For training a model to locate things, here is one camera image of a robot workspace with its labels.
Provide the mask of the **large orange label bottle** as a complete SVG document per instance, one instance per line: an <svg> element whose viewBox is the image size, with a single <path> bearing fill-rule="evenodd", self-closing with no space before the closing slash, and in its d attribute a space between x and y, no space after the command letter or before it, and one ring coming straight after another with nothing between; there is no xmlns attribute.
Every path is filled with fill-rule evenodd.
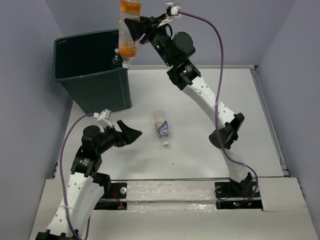
<svg viewBox="0 0 320 240"><path fill-rule="evenodd" d="M141 4L133 0L121 0L119 8L118 53L122 58L122 67L129 69L137 53L136 42L133 41L125 19L139 20Z"/></svg>

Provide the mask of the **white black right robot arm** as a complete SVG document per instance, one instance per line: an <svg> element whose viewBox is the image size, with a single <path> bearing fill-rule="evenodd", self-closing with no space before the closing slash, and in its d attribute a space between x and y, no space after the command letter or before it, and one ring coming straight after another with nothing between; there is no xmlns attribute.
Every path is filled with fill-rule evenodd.
<svg viewBox="0 0 320 240"><path fill-rule="evenodd" d="M246 195L251 189L252 174L243 163L239 153L232 148L238 140L238 131L245 120L242 113L234 113L223 104L207 85L201 72L192 64L190 57L196 49L186 32L167 32L171 26L163 14L159 17L141 17L139 20L125 18L133 41L144 45L150 43L163 62L170 67L167 75L171 82L192 98L215 126L209 141L218 148L229 172L229 182L218 188L226 198Z"/></svg>

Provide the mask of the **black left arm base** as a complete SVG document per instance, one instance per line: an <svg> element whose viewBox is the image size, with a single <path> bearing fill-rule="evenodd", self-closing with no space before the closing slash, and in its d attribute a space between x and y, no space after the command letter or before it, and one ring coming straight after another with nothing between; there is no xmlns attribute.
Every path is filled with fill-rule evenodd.
<svg viewBox="0 0 320 240"><path fill-rule="evenodd" d="M110 190L100 198L94 210L122 211L127 209L126 182L111 182Z"/></svg>

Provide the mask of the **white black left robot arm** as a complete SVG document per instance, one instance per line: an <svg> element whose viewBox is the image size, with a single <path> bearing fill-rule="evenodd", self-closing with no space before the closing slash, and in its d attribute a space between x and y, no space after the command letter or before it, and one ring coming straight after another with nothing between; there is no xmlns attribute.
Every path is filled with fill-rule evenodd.
<svg viewBox="0 0 320 240"><path fill-rule="evenodd" d="M68 181L62 176L61 203L44 232L38 232L38 240L85 240L89 235L91 214L101 198L110 194L111 178L98 170L102 154L112 147L121 148L135 142L142 132L117 121L120 130L113 125L100 129L87 126L81 137L81 146L70 168Z"/></svg>

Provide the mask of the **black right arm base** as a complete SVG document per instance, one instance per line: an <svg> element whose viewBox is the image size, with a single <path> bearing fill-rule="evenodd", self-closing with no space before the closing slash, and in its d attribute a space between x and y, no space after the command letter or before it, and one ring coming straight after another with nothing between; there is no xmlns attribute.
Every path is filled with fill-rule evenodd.
<svg viewBox="0 0 320 240"><path fill-rule="evenodd" d="M263 209L257 182L250 173L241 182L232 179L214 184L217 210Z"/></svg>

